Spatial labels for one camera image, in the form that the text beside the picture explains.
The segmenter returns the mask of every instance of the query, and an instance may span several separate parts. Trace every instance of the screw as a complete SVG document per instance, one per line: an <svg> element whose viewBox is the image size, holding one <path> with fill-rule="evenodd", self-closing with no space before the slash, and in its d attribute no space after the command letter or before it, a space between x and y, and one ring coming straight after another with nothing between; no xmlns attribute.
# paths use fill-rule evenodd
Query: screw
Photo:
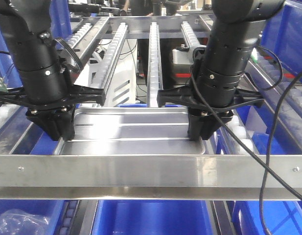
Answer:
<svg viewBox="0 0 302 235"><path fill-rule="evenodd" d="M202 116L202 117L206 117L208 114L209 114L209 113L206 112L206 111L202 111L202 112L201 112L201 116Z"/></svg>
<svg viewBox="0 0 302 235"><path fill-rule="evenodd" d="M292 169L293 172L298 172L300 170L300 168L298 166L296 166L295 168Z"/></svg>
<svg viewBox="0 0 302 235"><path fill-rule="evenodd" d="M44 32L44 33L41 33L41 34L39 35L39 37L40 37L41 39L49 38L50 36L51 36L51 35L50 35L49 32Z"/></svg>

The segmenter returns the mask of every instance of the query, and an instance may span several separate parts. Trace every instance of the black robotic arm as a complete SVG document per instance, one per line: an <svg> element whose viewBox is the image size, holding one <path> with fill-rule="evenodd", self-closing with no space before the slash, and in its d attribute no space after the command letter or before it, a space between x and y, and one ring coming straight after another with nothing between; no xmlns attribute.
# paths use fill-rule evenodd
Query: black robotic arm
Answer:
<svg viewBox="0 0 302 235"><path fill-rule="evenodd" d="M261 105L260 93L238 89L251 53L257 46L266 21L282 9L284 0L213 0L216 20L205 50L194 50L191 74L202 97L226 123L232 109ZM159 91L160 106L167 102L188 107L188 136L207 140L220 124L200 102L193 84Z"/></svg>
<svg viewBox="0 0 302 235"><path fill-rule="evenodd" d="M76 103L104 103L104 92L73 85L69 69L60 58L50 31L51 0L0 0L0 30L23 84L0 92L0 106L28 107L27 118L53 140L74 135Z"/></svg>

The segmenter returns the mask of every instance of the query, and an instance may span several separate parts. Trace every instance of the stainless steel tray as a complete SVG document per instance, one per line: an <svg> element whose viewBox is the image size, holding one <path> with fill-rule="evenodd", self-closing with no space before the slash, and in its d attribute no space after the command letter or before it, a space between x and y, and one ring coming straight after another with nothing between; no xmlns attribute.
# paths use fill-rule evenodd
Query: stainless steel tray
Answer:
<svg viewBox="0 0 302 235"><path fill-rule="evenodd" d="M204 154L202 141L187 138L185 108L79 108L75 137L61 155Z"/></svg>

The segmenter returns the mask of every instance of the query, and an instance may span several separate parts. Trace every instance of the black cable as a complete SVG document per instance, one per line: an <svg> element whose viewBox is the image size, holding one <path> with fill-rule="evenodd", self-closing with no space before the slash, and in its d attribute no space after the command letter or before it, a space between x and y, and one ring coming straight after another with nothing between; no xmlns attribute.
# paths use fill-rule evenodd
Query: black cable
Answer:
<svg viewBox="0 0 302 235"><path fill-rule="evenodd" d="M269 166L265 164L254 152L252 152L233 132L232 130L220 119L217 113L213 110L213 108L206 102L203 98L199 89L195 83L195 79L191 72L191 81L195 92L197 93L198 97L201 99L202 103L208 108L209 112L213 114L215 119L226 129L226 131L231 135L231 137L248 153L251 157L257 161L263 168L265 168L282 186L284 186L289 192L291 192L294 196L302 200L302 195L293 189L290 185L288 185L279 175L277 175Z"/></svg>
<svg viewBox="0 0 302 235"><path fill-rule="evenodd" d="M110 40L110 42L109 42L109 43L106 43L106 44L99 44L99 46L105 46L105 45L110 44L111 42L112 42L112 40Z"/></svg>
<svg viewBox="0 0 302 235"><path fill-rule="evenodd" d="M83 69L83 65L82 65L81 60L77 56L76 52L64 41L64 39L56 38L54 40L56 42L58 42L67 51L67 53L72 57L72 59L74 60L74 62L78 66L78 68L73 66L72 64L66 62L66 61L64 61L62 64L64 66L66 66L69 70L71 70L73 72L76 72L76 73L80 73L81 70Z"/></svg>
<svg viewBox="0 0 302 235"><path fill-rule="evenodd" d="M138 41L136 42L135 46L131 49L131 47L130 47L130 45L129 45L129 43L128 43L130 51L124 52L124 53L122 53L122 54L120 54L120 55L125 55L125 54L128 54L128 53L131 53L131 54L132 54L133 51L136 49L137 44L138 44Z"/></svg>
<svg viewBox="0 0 302 235"><path fill-rule="evenodd" d="M128 47L129 47L129 49L130 49L130 51L131 51L131 56L132 56L132 59L133 59L133 64L134 64L134 66L135 66L135 74L136 74L136 72L137 72L137 66L136 66L135 57L133 56L133 51L134 51L135 47L137 46L137 43L138 43L138 42L136 42L136 45L131 49L130 44L129 44L129 41L128 41L128 39L127 39L127 44L128 44ZM139 86L138 83L137 83L137 87L138 87L141 91L147 93L145 90L143 90L143 89Z"/></svg>
<svg viewBox="0 0 302 235"><path fill-rule="evenodd" d="M284 93L281 95L281 97L280 97L280 99L278 101L278 104L276 106L275 115L274 115L274 119L273 119L273 124L272 124L271 131L269 133L269 138L268 138L268 142L267 142L267 150L266 150L266 165L267 166L269 166L269 163L270 163L270 155L271 155L272 142L273 142L273 137L274 137L274 134L275 134L275 131L276 131L276 127L277 127L277 120L278 120L278 115L280 113L282 102L286 98L286 96L289 93L289 91L295 86L295 84L301 78L302 78L302 71L292 80L292 82L289 84L289 86L284 90ZM265 190L266 182L267 182L267 175L268 175L268 172L265 169L264 176L263 176L263 182L262 182L262 186L261 186L260 194L259 194L259 213L260 213L260 220L261 220L262 226L264 228L265 234L266 235L271 235L272 233L267 228L266 223L265 223L265 219L264 219L263 197L264 197L264 190Z"/></svg>
<svg viewBox="0 0 302 235"><path fill-rule="evenodd" d="M124 59L126 59L129 55L130 55L130 54L126 55L126 56L123 57L123 58L119 58L119 60L124 60Z"/></svg>
<svg viewBox="0 0 302 235"><path fill-rule="evenodd" d="M8 67L6 73L5 73L4 77L3 77L3 79L5 79L5 78L7 79L7 82L5 82L6 84L8 84L8 77L9 77L10 74L12 73L14 67L15 67L15 64L12 63L12 64Z"/></svg>
<svg viewBox="0 0 302 235"><path fill-rule="evenodd" d="M10 55L9 52L7 52L7 51L2 51L2 50L0 50L0 54Z"/></svg>
<svg viewBox="0 0 302 235"><path fill-rule="evenodd" d="M253 80L252 76L251 76L248 72L245 72L245 75L247 76L247 78L249 79L249 81L252 83L252 85L255 86L258 90L269 91L269 90L275 88L276 86L278 86L278 85L282 82L282 79L283 79L283 68L282 68L282 64L281 64L281 61L280 61L280 59L278 58L278 56L277 56L273 51L271 51L271 50L269 50L269 49L267 49L267 48L265 48L265 47L261 47L261 46L257 46L256 48L259 48L259 49L261 49L261 50L265 50L265 51L271 53L271 54L275 57L275 59L276 59L276 61L277 61L277 64L278 64L278 67L279 67L280 76L279 76L277 82L276 82L274 85L272 85L272 86L270 86L270 87L267 87L267 88L261 88L261 87L259 87L259 86L256 84L256 82Z"/></svg>
<svg viewBox="0 0 302 235"><path fill-rule="evenodd" d="M139 86L139 84L137 83L137 87L141 90L141 91L143 91L144 93L146 93L147 94L147 91L145 91L145 90L143 90L140 86Z"/></svg>

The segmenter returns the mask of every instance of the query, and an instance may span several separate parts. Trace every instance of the blue bin wall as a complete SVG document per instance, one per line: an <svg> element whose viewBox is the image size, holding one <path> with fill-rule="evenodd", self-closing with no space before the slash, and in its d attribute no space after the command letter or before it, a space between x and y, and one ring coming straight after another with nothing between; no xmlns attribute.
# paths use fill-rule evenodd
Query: blue bin wall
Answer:
<svg viewBox="0 0 302 235"><path fill-rule="evenodd" d="M302 70L302 1L286 1L284 9L267 23L262 45L274 51L292 74Z"/></svg>
<svg viewBox="0 0 302 235"><path fill-rule="evenodd" d="M45 235L53 235L63 212L63 200L0 200L0 215L11 209L50 217Z"/></svg>
<svg viewBox="0 0 302 235"><path fill-rule="evenodd" d="M52 0L49 14L53 38L67 38L72 34L67 0Z"/></svg>
<svg viewBox="0 0 302 235"><path fill-rule="evenodd" d="M212 235L204 201L100 201L92 235Z"/></svg>
<svg viewBox="0 0 302 235"><path fill-rule="evenodd" d="M239 235L264 235L259 202L236 202L232 222ZM302 209L297 202L264 202L266 223L274 235L302 235Z"/></svg>

